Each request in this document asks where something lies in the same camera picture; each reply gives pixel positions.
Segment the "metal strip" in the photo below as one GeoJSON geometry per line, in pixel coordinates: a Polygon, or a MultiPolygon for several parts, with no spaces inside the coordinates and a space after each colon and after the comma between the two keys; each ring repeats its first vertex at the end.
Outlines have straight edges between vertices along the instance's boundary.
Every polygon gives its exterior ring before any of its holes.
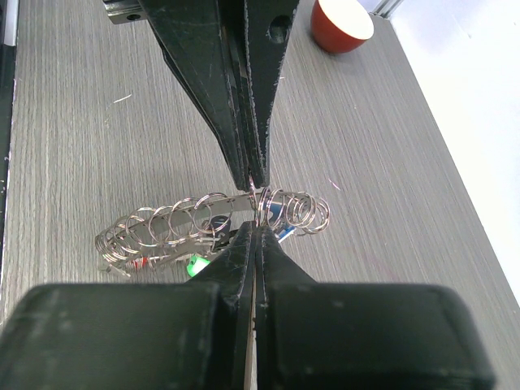
{"type": "Polygon", "coordinates": [[[373,14],[388,19],[404,0],[383,0],[374,9],[373,14]]]}
{"type": "Polygon", "coordinates": [[[19,0],[7,0],[5,13],[5,28],[3,43],[8,46],[16,46],[16,35],[18,32],[18,10],[19,0]]]}
{"type": "Polygon", "coordinates": [[[113,24],[146,20],[146,13],[137,0],[103,0],[105,10],[113,24]]]}

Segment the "tabletop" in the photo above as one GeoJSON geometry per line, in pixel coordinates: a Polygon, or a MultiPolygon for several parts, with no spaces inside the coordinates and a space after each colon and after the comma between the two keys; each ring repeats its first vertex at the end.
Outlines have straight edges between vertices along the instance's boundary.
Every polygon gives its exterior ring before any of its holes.
{"type": "MultiPolygon", "coordinates": [[[[518,304],[392,26],[374,18],[370,41],[331,56],[310,38],[311,6],[301,0],[279,81],[271,184],[323,197],[332,220],[284,250],[321,281],[454,288],[499,388],[518,388],[518,304]]],[[[18,48],[2,320],[36,284],[127,282],[98,271],[93,245],[120,215],[237,194],[146,22],[114,26],[99,0],[27,0],[18,48]]],[[[187,277],[179,264],[129,283],[187,277]]]]}

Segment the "green plastic piece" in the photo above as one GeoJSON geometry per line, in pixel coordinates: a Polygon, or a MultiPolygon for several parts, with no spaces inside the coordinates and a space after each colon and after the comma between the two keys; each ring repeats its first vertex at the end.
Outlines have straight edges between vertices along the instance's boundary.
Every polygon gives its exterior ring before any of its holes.
{"type": "Polygon", "coordinates": [[[200,271],[206,268],[209,264],[209,260],[206,260],[205,258],[201,258],[200,256],[194,254],[191,258],[189,258],[189,263],[186,267],[186,270],[188,271],[188,275],[190,275],[193,278],[196,274],[198,274],[200,271]]]}

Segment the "red cup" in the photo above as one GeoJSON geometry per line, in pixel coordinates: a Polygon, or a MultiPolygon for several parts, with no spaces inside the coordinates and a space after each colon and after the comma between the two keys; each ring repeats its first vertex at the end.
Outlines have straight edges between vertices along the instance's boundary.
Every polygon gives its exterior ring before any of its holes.
{"type": "Polygon", "coordinates": [[[310,30],[318,45],[329,53],[347,53],[374,35],[374,23],[356,0],[316,0],[310,30]]]}

